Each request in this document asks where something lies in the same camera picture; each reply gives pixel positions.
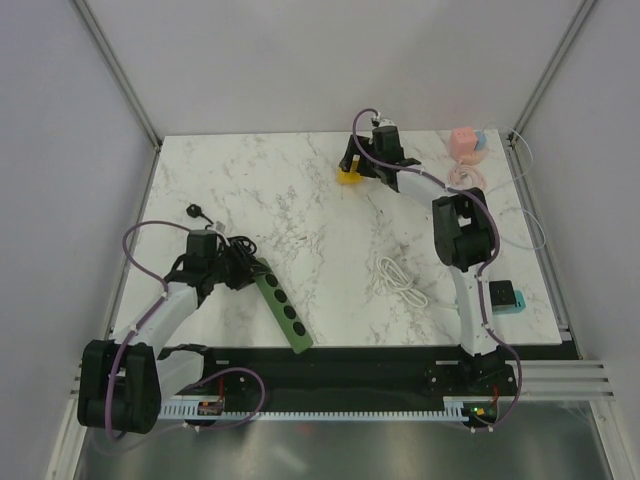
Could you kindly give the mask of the small orange charger plug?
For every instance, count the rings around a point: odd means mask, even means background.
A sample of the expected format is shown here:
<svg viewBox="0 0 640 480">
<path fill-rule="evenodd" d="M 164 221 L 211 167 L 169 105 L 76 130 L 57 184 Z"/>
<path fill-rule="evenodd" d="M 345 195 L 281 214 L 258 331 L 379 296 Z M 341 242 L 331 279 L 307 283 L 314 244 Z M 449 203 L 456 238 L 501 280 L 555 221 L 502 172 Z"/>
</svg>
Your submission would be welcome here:
<svg viewBox="0 0 640 480">
<path fill-rule="evenodd" d="M 360 161 L 360 156 L 359 155 L 354 155 L 352 157 L 352 162 L 351 162 L 351 166 L 350 166 L 350 169 L 349 169 L 350 173 L 358 173 L 359 161 Z"/>
</svg>

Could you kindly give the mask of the yellow cube socket adapter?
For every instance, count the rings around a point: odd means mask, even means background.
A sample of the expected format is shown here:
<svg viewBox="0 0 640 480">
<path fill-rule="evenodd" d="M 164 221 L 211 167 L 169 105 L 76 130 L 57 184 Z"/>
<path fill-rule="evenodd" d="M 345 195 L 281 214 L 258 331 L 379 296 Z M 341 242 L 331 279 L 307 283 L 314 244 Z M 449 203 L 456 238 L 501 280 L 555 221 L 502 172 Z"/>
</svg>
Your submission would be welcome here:
<svg viewBox="0 0 640 480">
<path fill-rule="evenodd" d="M 363 180 L 363 177 L 355 171 L 343 171 L 338 168 L 336 173 L 336 181 L 340 185 L 356 185 Z"/>
</svg>

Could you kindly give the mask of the green power strip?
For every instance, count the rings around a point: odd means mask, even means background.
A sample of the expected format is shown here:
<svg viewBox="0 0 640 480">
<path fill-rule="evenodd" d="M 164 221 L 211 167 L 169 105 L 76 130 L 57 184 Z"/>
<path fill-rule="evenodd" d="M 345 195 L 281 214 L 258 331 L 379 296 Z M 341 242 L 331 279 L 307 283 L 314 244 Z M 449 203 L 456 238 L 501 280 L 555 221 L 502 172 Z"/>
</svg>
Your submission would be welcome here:
<svg viewBox="0 0 640 480">
<path fill-rule="evenodd" d="M 255 261 L 253 279 L 293 352 L 300 354 L 310 349 L 313 340 L 265 259 Z"/>
</svg>

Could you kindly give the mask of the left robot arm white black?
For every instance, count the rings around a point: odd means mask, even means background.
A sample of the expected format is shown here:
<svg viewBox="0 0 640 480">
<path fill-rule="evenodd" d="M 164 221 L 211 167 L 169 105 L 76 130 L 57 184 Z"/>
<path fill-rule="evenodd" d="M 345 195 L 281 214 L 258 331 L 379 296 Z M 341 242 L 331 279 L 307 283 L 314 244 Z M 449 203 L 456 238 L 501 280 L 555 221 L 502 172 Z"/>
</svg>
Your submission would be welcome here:
<svg viewBox="0 0 640 480">
<path fill-rule="evenodd" d="M 161 293 L 129 326 L 107 340 L 89 342 L 82 355 L 77 405 L 80 425 L 103 429 L 116 440 L 123 433 L 146 434 L 156 424 L 164 400 L 190 386 L 208 393 L 219 369 L 189 348 L 161 354 L 168 340 L 224 285 L 241 290 L 261 265 L 246 236 L 225 237 L 192 230 L 184 252 L 160 277 Z"/>
</svg>

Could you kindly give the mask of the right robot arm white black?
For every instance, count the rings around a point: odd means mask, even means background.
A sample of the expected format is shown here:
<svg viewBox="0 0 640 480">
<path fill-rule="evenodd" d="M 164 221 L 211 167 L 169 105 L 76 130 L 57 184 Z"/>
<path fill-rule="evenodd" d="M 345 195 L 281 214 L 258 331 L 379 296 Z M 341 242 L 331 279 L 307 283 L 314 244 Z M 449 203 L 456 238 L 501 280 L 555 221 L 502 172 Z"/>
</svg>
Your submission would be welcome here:
<svg viewBox="0 0 640 480">
<path fill-rule="evenodd" d="M 435 251 L 454 281 L 461 324 L 461 359 L 446 369 L 452 378 L 439 388 L 462 395 L 488 395 L 493 390 L 517 394 L 518 372 L 507 364 L 507 357 L 519 357 L 495 332 L 493 315 L 513 310 L 520 302 L 511 281 L 489 279 L 500 239 L 483 191 L 446 186 L 405 155 L 396 126 L 381 123 L 369 137 L 350 136 L 339 172 L 378 179 L 431 210 Z"/>
</svg>

